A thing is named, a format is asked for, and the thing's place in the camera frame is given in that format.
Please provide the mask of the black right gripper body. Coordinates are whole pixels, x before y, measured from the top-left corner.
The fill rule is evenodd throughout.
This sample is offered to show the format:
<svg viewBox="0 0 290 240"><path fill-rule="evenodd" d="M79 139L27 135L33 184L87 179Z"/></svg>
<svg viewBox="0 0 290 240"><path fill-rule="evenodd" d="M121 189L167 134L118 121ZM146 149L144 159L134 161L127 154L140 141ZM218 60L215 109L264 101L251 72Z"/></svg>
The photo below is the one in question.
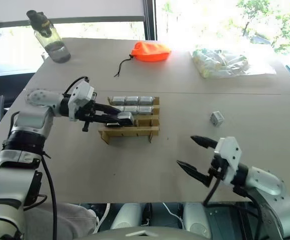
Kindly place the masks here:
<svg viewBox="0 0 290 240"><path fill-rule="evenodd" d="M211 162L211 167L209 168L209 173L217 178L224 179L227 171L227 160L220 156L220 154L215 153Z"/></svg>

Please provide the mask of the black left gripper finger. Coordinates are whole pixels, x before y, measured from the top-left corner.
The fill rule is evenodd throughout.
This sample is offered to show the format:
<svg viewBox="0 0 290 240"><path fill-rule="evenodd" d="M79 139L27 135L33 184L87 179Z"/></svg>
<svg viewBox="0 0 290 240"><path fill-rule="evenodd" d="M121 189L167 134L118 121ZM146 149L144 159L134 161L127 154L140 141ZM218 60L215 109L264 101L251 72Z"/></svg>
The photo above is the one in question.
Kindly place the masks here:
<svg viewBox="0 0 290 240"><path fill-rule="evenodd" d="M134 124L134 118L132 115L97 115L94 122L103 123L107 127L129 127Z"/></svg>
<svg viewBox="0 0 290 240"><path fill-rule="evenodd" d="M120 113L121 111L111 105L96 103L96 110L104 113Z"/></svg>

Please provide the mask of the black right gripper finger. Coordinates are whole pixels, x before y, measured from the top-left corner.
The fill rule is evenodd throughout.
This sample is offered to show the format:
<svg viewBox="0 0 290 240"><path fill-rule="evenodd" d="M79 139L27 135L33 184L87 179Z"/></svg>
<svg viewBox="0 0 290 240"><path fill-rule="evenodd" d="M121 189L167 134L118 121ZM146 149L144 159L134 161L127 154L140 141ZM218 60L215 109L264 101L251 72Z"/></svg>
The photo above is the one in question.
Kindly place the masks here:
<svg viewBox="0 0 290 240"><path fill-rule="evenodd" d="M189 176L203 183L206 187L210 186L211 177L209 175L205 175L198 172L197 168L195 168L194 166L186 162L179 161L179 160L177 160L176 162Z"/></svg>
<svg viewBox="0 0 290 240"><path fill-rule="evenodd" d="M198 144L199 146L203 147L203 148L212 148L215 149L218 141L215 141L213 139L210 139L208 137L204 137L204 136L198 136L198 135L192 135L190 137L196 144Z"/></svg>

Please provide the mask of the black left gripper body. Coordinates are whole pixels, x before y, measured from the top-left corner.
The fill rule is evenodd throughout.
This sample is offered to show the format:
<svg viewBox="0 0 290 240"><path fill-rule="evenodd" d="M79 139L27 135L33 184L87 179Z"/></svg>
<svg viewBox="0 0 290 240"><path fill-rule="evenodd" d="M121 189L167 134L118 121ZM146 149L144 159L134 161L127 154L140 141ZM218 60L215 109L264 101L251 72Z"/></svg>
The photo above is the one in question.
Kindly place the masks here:
<svg viewBox="0 0 290 240"><path fill-rule="evenodd" d="M96 111L101 110L101 104L96 103L96 97L97 93L92 93L91 100L84 106L79 107L75 113L75 118L84 122L84 126L82 128L83 132L87 132L89 130L89 124L94 121L93 117L96 114Z"/></svg>

